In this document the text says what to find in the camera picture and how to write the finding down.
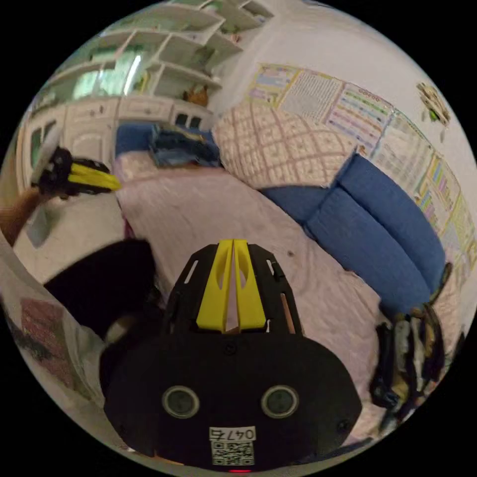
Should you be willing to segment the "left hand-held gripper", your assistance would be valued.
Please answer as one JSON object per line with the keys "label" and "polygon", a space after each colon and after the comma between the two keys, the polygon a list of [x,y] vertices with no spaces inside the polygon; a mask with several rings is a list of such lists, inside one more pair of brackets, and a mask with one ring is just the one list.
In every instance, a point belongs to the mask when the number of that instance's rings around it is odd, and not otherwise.
{"label": "left hand-held gripper", "polygon": [[67,197],[110,193],[122,187],[104,163],[75,157],[62,147],[43,154],[31,176],[31,185]]}

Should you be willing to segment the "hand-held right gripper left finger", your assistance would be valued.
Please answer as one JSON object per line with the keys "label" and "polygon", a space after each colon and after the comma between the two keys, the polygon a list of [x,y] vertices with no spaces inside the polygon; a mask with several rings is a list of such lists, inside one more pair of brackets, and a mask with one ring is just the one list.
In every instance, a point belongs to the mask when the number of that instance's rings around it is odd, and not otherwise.
{"label": "hand-held right gripper left finger", "polygon": [[232,272],[233,241],[218,243],[196,324],[200,330],[225,331]]}

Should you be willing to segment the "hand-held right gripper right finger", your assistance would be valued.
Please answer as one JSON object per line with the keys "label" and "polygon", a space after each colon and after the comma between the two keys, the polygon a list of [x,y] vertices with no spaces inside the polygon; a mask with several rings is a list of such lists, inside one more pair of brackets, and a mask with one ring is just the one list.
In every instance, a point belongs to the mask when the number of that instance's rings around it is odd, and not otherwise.
{"label": "hand-held right gripper right finger", "polygon": [[266,317],[245,240],[234,240],[234,260],[238,328],[240,331],[262,330]]}

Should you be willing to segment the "person's left hand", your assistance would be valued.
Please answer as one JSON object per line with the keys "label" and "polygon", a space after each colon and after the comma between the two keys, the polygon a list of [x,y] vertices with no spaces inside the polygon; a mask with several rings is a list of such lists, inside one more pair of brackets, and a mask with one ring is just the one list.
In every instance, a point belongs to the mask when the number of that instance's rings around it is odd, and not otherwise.
{"label": "person's left hand", "polygon": [[18,199],[18,206],[23,214],[31,216],[38,207],[46,204],[53,195],[42,191],[39,187],[30,187]]}

